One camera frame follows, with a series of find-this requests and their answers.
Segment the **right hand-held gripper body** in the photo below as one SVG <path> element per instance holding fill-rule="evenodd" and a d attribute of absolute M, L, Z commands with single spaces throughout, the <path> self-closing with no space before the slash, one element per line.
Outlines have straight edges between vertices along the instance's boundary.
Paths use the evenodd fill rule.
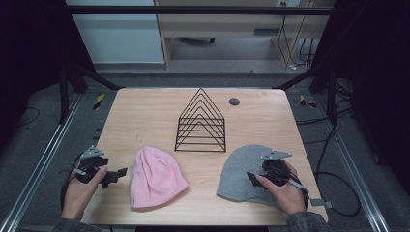
<path fill-rule="evenodd" d="M 285 158 L 290 158 L 291 153 L 271 150 L 267 155 L 262 155 L 262 169 L 266 172 L 265 177 L 275 185 L 284 186 L 290 179 L 290 171 L 284 163 Z"/>

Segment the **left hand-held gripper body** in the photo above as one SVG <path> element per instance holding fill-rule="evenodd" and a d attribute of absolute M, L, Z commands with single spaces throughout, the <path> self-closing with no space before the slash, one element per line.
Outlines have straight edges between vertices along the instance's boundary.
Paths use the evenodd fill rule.
<path fill-rule="evenodd" d="M 108 164 L 108 159 L 103 157 L 104 152 L 91 145 L 79 156 L 79 165 L 76 168 L 76 178 L 84 184 L 92 180 L 101 166 Z"/>

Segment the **grey beanie hat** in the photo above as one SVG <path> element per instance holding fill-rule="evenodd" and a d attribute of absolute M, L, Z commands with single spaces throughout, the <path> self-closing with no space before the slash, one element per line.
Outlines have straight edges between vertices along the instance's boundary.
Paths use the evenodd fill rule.
<path fill-rule="evenodd" d="M 247 173 L 265 174 L 263 159 L 271 155 L 272 148 L 263 145 L 246 145 L 236 149 L 221 171 L 217 196 L 236 202 L 252 202 L 279 207 L 275 197 L 263 187 L 255 187 Z"/>

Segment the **pink knitted beanie hat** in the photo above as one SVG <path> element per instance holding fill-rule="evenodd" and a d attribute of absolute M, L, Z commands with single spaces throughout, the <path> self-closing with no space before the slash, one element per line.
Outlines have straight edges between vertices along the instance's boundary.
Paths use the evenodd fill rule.
<path fill-rule="evenodd" d="M 188 187 L 189 183 L 172 155 L 150 146 L 137 152 L 130 183 L 133 209 L 160 206 Z"/>

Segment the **person's right hand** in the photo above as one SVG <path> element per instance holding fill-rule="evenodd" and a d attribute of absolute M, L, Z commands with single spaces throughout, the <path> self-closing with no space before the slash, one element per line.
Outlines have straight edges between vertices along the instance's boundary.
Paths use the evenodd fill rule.
<path fill-rule="evenodd" d="M 287 215 L 291 216 L 307 210 L 304 196 L 299 188 L 290 183 L 278 187 L 267 178 L 259 175 L 256 176 L 256 179 L 275 197 L 281 209 Z"/>

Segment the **person's left hand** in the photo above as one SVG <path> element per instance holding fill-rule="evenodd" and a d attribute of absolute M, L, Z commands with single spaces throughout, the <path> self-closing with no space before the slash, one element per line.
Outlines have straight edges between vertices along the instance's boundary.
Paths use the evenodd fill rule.
<path fill-rule="evenodd" d="M 81 183 L 73 172 L 69 178 L 64 197 L 62 218 L 81 221 L 84 210 L 96 192 L 100 181 L 105 177 L 107 167 L 103 166 L 87 184 Z"/>

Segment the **yellow black striped tape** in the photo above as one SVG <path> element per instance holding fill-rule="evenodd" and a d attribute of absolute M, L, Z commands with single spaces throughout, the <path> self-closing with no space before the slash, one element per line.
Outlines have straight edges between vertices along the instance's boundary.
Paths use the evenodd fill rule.
<path fill-rule="evenodd" d="M 104 99 L 104 96 L 105 96 L 105 94 L 99 94 L 97 96 L 96 101 L 95 101 L 94 106 L 93 106 L 93 110 L 98 110 L 100 108 L 101 103 Z"/>
<path fill-rule="evenodd" d="M 300 104 L 304 105 L 306 107 L 309 107 L 309 108 L 316 108 L 317 107 L 317 105 L 315 103 L 307 102 L 304 95 L 300 95 Z"/>

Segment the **black metal stand brace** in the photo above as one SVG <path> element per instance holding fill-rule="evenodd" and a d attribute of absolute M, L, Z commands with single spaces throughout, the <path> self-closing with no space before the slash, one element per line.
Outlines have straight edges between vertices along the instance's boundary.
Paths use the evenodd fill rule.
<path fill-rule="evenodd" d="M 98 75 L 96 71 L 84 68 L 77 63 L 67 63 L 62 66 L 59 71 L 59 89 L 60 89 L 60 121 L 62 124 L 69 116 L 69 89 L 68 84 L 71 84 L 76 93 L 85 93 L 88 90 L 88 85 L 85 83 L 83 77 L 90 77 L 97 81 L 102 86 L 110 90 L 120 90 L 123 86 L 114 84 L 102 76 Z"/>
<path fill-rule="evenodd" d="M 335 126 L 337 124 L 337 108 L 335 104 L 337 78 L 336 72 L 331 66 L 317 65 L 279 86 L 274 86 L 274 89 L 285 91 L 309 77 L 313 78 L 309 86 L 312 94 L 318 94 L 324 88 L 327 88 L 327 116 Z"/>

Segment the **white cabinet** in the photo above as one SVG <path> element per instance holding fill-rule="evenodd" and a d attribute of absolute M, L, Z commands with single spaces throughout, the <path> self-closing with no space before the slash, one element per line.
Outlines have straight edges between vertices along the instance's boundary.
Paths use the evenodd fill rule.
<path fill-rule="evenodd" d="M 94 64 L 163 63 L 154 14 L 74 14 Z"/>

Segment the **aluminium frame rail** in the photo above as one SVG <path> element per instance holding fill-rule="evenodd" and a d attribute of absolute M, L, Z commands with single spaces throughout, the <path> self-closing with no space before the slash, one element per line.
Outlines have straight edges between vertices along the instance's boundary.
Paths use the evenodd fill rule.
<path fill-rule="evenodd" d="M 343 164 L 349 181 L 359 197 L 362 210 L 366 214 L 366 218 L 372 228 L 372 231 L 391 232 L 391 229 L 382 215 L 358 164 L 354 161 L 353 153 L 349 151 L 348 146 L 345 143 L 341 130 L 341 120 L 342 118 L 337 115 L 337 128 L 334 132 L 334 140 L 341 163 Z"/>
<path fill-rule="evenodd" d="M 0 232 L 15 232 L 26 209 L 28 208 L 34 194 L 36 193 L 44 173 L 48 169 L 54 155 L 56 154 L 71 122 L 78 109 L 78 106 L 83 99 L 82 94 L 74 94 L 73 100 L 70 103 L 69 111 L 66 118 L 58 125 L 51 139 L 47 143 L 40 159 L 36 162 L 36 166 L 26 182 L 18 199 L 14 203 L 12 209 L 0 224 Z"/>

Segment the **black horizontal frame bar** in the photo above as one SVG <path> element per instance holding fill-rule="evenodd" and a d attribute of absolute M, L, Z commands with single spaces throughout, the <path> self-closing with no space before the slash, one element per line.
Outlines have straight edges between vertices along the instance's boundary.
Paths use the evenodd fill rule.
<path fill-rule="evenodd" d="M 113 15 L 332 15 L 333 8 L 205 6 L 67 6 L 71 14 Z"/>

